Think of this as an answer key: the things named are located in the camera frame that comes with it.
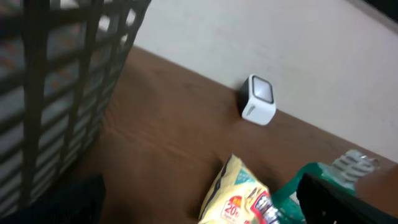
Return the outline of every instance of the dark object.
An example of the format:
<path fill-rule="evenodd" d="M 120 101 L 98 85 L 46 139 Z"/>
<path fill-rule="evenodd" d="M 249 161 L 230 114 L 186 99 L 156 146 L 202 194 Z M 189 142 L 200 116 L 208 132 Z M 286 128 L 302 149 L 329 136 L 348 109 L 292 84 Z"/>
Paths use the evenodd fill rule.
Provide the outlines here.
<path fill-rule="evenodd" d="M 69 2 L 0 1 L 0 217 L 88 149 L 150 0 Z"/>
<path fill-rule="evenodd" d="M 311 174 L 304 174 L 297 198 L 308 224 L 398 223 L 398 219 Z"/>
<path fill-rule="evenodd" d="M 398 1 L 397 0 L 363 0 L 375 7 L 378 11 L 398 22 Z"/>
<path fill-rule="evenodd" d="M 102 175 L 44 195 L 29 208 L 0 220 L 1 224 L 96 224 L 105 198 Z"/>

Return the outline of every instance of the small white box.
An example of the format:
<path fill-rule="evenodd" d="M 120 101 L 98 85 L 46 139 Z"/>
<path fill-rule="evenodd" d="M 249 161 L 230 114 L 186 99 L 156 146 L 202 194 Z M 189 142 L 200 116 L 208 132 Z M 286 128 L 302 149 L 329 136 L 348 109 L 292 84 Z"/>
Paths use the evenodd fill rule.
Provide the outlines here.
<path fill-rule="evenodd" d="M 243 119 L 268 124 L 276 112 L 272 85 L 255 74 L 250 75 L 239 91 L 238 108 Z"/>

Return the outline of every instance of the black basket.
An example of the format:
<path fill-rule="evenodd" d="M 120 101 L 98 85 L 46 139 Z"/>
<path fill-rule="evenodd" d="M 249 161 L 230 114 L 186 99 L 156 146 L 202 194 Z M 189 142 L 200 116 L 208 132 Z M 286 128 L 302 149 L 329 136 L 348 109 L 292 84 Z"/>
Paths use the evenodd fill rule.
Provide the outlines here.
<path fill-rule="evenodd" d="M 149 3 L 0 0 L 0 218 L 90 145 Z"/>

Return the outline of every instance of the snack packet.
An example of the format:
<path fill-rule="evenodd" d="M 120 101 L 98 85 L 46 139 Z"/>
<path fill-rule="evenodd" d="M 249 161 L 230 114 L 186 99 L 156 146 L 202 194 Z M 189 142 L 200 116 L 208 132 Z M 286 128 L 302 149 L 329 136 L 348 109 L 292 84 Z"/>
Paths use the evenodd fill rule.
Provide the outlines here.
<path fill-rule="evenodd" d="M 207 193 L 199 219 L 199 224 L 279 224 L 268 188 L 234 154 Z"/>

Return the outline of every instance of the wooden floor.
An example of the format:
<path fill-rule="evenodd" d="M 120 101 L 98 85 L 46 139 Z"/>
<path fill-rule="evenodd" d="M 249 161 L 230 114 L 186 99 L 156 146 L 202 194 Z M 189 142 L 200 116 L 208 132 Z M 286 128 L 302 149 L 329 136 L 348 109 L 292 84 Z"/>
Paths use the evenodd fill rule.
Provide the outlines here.
<path fill-rule="evenodd" d="M 264 127 L 243 121 L 233 90 L 135 48 L 101 134 L 72 177 L 103 174 L 101 223 L 196 223 L 231 153 L 273 192 L 306 163 L 330 163 L 351 148 L 359 149 L 280 111 Z M 359 196 L 398 216 L 398 168 L 381 164 L 361 180 Z"/>

